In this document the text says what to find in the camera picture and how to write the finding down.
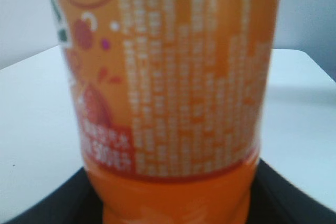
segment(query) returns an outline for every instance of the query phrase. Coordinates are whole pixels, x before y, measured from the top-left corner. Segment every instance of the white wall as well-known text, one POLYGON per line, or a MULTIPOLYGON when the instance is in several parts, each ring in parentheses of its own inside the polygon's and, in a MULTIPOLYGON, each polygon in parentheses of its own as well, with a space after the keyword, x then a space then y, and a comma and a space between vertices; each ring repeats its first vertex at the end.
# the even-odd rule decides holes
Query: white wall
POLYGON ((56 44, 49 0, 0 0, 0 69, 56 44))
POLYGON ((276 48, 306 52, 336 80, 336 0, 281 0, 276 48))

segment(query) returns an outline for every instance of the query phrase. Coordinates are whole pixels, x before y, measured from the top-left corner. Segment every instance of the orange bottle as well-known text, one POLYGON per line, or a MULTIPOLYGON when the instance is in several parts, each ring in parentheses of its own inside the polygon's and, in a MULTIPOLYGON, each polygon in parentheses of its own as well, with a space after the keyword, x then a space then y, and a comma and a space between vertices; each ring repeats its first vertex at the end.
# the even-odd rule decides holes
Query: orange bottle
POLYGON ((243 224, 278 0, 51 0, 105 224, 243 224))

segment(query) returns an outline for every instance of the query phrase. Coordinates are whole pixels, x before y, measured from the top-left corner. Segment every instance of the black surface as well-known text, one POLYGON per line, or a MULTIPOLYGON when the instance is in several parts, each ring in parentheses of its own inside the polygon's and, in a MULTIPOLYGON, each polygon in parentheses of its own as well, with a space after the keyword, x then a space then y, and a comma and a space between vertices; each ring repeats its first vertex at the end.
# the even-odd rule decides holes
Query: black surface
MULTIPOLYGON (((102 203, 81 169, 49 197, 6 224, 100 224, 101 214, 102 203)), ((251 187, 246 224, 336 224, 336 214, 261 161, 251 187)))

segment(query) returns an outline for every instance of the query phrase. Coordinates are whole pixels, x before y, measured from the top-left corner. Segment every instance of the orange label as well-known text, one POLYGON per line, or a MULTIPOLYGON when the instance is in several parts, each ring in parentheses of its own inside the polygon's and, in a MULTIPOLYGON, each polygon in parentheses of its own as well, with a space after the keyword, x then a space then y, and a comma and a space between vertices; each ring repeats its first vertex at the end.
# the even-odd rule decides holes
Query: orange label
POLYGON ((180 182, 257 151, 278 0, 51 2, 97 164, 180 182))

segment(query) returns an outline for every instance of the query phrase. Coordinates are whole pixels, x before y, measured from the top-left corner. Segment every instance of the table surface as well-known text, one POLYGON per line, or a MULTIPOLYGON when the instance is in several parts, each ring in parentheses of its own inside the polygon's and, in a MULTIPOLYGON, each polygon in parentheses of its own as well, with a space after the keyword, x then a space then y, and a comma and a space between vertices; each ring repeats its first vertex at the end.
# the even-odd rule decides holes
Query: table surface
MULTIPOLYGON (((309 56, 273 50, 262 158, 336 211, 336 83, 309 56)), ((48 196, 81 166, 60 47, 0 70, 0 223, 48 196)))

